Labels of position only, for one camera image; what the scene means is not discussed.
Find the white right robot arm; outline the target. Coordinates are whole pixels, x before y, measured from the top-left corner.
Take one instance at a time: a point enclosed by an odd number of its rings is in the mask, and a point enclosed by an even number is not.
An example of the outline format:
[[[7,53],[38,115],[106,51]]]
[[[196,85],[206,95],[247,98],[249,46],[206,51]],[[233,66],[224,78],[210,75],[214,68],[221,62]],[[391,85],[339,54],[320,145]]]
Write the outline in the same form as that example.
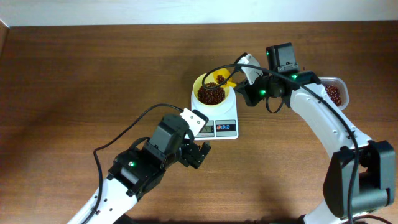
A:
[[[323,202],[299,218],[300,223],[354,223],[395,198],[396,160],[387,141],[373,141],[360,131],[332,101],[320,78],[301,71],[291,43],[266,49],[268,68],[249,53],[236,61],[246,75],[235,90],[248,106],[281,98],[303,118],[330,158],[323,184]]]

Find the yellow plastic scoop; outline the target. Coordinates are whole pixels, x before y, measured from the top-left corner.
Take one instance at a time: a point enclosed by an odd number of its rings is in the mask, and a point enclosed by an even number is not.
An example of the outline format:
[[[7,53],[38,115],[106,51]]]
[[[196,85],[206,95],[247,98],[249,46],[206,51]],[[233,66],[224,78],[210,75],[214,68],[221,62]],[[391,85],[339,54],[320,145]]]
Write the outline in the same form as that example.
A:
[[[221,86],[222,88],[227,86],[235,88],[236,84],[233,83],[232,78],[228,78],[230,75],[231,75],[230,71],[227,70],[226,68],[219,69],[212,73],[212,76],[216,84],[220,85],[223,83],[223,85]]]

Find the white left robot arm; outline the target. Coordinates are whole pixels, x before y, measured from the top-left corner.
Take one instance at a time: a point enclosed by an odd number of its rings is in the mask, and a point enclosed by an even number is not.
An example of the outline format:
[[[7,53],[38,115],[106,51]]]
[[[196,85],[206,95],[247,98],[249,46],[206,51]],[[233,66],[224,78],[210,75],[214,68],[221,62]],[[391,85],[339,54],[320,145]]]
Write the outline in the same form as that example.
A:
[[[160,183],[172,164],[199,168],[211,147],[193,141],[207,122],[197,110],[165,115],[152,137],[135,140],[115,157],[107,176],[70,223],[115,223]]]

